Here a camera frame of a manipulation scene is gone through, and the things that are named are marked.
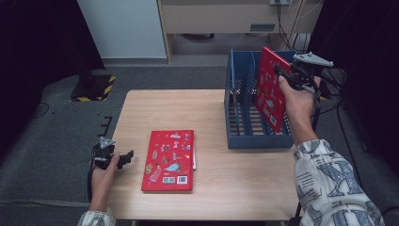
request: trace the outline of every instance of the wooden table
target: wooden table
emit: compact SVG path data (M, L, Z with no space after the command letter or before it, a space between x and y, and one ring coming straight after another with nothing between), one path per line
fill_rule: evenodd
M114 134L116 152L135 150L118 170L108 212L125 219L281 220L297 196L291 150L229 150L224 90L132 90ZM141 191L151 130L194 129L197 170L191 194Z

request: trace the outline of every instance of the book cover illustration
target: book cover illustration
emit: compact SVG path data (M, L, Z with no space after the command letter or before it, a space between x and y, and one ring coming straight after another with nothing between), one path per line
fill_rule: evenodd
M152 131L141 190L193 188L194 130Z
M267 47L261 52L255 105L272 129L279 133L284 121L285 98L279 88L279 76L274 71L278 64L289 72L290 63Z

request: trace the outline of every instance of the patterned sleeve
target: patterned sleeve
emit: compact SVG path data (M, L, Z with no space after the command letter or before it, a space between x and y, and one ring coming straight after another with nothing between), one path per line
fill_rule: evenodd
M87 211L80 217L78 226L115 226L116 220L100 211Z
M323 139L295 147L301 225L378 225L384 220L355 179L352 166Z

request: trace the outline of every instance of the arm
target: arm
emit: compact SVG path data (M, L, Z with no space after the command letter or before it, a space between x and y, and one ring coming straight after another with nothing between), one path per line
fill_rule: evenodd
M91 177L92 199L85 212L78 222L79 226L95 226L116 224L114 218L106 214L109 189L114 181L117 164L120 160L119 154L114 154L106 170L95 168Z
M279 86L295 142L296 192L304 211L301 225L384 225L349 162L312 130L313 95L291 89L282 76Z

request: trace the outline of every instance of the black and yellow tape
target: black and yellow tape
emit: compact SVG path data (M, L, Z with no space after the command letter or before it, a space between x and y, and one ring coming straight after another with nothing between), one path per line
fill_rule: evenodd
M96 97L87 97L87 96L81 96L81 97L75 97L71 98L72 102L90 102L90 101L103 101L108 97L109 92L112 89L112 86L114 85L116 76L112 75L109 77L108 84L104 90L104 94L101 96L96 96Z

